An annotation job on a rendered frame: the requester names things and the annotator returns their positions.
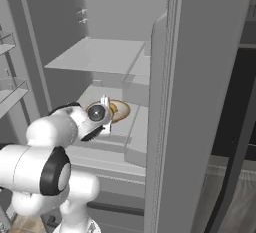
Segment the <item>grey right fridge door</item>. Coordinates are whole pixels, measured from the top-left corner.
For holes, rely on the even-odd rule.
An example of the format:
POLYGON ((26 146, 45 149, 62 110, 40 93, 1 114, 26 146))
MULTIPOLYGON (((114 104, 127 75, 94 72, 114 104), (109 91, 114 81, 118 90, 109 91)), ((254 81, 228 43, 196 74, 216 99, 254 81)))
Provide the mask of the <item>grey right fridge door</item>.
POLYGON ((191 233, 250 0, 167 0, 154 23, 144 233, 191 233))

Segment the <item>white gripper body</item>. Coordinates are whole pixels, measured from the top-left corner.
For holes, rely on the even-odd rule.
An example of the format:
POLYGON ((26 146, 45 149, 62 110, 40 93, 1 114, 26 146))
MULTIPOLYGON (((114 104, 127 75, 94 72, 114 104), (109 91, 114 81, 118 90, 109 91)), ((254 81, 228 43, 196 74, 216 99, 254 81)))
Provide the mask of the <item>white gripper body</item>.
POLYGON ((109 98, 106 95, 103 95, 101 97, 100 103, 106 107, 110 107, 110 101, 109 98))

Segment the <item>clear glass fridge shelf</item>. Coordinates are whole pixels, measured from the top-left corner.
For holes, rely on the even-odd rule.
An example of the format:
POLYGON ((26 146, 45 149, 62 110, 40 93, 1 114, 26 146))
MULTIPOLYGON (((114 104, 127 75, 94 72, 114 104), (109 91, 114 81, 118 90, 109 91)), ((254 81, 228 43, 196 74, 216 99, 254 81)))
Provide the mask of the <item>clear glass fridge shelf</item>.
MULTIPOLYGON (((111 100, 122 100, 122 91, 117 88, 97 87, 90 85, 78 99, 78 102, 87 108, 93 102, 99 101, 106 95, 111 100)), ((132 137, 145 138, 148 128, 148 108, 127 102, 130 107, 130 114, 123 120, 114 123, 111 134, 115 136, 126 136, 131 133, 132 137)))
POLYGON ((46 68, 148 76, 150 57, 144 41, 84 38, 46 68))

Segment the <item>grey fridge door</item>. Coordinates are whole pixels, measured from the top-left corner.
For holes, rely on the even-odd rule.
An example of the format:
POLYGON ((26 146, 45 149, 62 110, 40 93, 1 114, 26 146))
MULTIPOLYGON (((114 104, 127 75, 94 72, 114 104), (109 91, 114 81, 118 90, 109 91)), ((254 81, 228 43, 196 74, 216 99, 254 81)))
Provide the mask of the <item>grey fridge door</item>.
POLYGON ((154 23, 144 233, 191 233, 250 0, 167 0, 154 23))
POLYGON ((27 93, 8 112, 16 139, 25 144, 26 129, 40 113, 8 0, 0 0, 0 30, 9 34, 4 41, 14 44, 12 49, 0 55, 0 77, 25 80, 23 87, 28 88, 27 93))

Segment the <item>tan bowl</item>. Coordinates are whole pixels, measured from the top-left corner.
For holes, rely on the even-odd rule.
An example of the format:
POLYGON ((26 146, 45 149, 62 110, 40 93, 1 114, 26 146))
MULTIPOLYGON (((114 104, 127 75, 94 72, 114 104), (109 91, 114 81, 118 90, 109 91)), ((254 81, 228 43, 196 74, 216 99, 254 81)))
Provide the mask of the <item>tan bowl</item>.
POLYGON ((113 114, 112 123, 117 123, 117 122, 119 122, 119 121, 121 121, 121 120, 123 120, 123 119, 125 119, 126 117, 129 116, 130 106, 127 103, 125 103, 121 100, 113 99, 113 100, 110 101, 110 105, 111 104, 114 104, 118 109, 118 111, 115 114, 113 114, 113 112, 110 108, 110 110, 113 114))

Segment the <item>grey fridge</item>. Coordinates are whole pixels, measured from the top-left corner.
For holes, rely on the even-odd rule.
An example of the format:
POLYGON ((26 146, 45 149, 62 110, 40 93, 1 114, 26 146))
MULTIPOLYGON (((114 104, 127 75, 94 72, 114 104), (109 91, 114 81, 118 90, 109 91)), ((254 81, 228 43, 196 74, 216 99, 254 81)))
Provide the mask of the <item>grey fridge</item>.
MULTIPOLYGON (((142 76, 52 69, 46 65, 80 40, 89 38, 144 41, 151 69, 152 28, 164 14, 167 0, 8 1, 40 113, 37 119, 61 106, 79 103, 78 99, 90 85, 120 89, 121 101, 147 107, 149 119, 150 72, 142 76)), ((8 112, 0 119, 0 145, 25 145, 27 138, 25 144, 16 139, 8 112)), ((122 153, 127 163, 146 169, 148 128, 145 138, 132 137, 131 133, 115 136, 111 134, 113 124, 108 135, 100 133, 89 141, 76 140, 71 146, 122 153)), ((95 174, 72 162, 71 165, 99 179, 99 195, 87 204, 87 211, 101 233, 144 233, 146 180, 137 184, 95 174)), ((46 233, 53 233, 62 221, 58 208, 29 218, 40 219, 46 233)))

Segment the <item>grey fridge drawer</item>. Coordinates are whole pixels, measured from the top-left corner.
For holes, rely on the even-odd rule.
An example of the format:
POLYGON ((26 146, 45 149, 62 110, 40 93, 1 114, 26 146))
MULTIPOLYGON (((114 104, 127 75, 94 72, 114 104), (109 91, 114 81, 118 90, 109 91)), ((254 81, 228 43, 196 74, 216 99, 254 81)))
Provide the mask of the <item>grey fridge drawer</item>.
POLYGON ((122 153, 79 146, 69 146, 66 152, 74 165, 85 167, 95 174, 137 184, 145 183, 146 169, 127 163, 122 153))

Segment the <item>grey left fridge door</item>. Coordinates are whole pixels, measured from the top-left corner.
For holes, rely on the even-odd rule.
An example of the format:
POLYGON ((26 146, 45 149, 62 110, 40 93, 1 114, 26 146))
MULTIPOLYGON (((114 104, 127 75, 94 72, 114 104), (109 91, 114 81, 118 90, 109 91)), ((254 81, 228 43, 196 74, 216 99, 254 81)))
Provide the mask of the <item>grey left fridge door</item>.
POLYGON ((4 41, 14 44, 12 49, 0 55, 0 77, 25 80, 23 87, 28 88, 27 93, 8 112, 16 139, 25 144, 26 129, 40 113, 8 0, 0 0, 0 30, 9 34, 4 41))

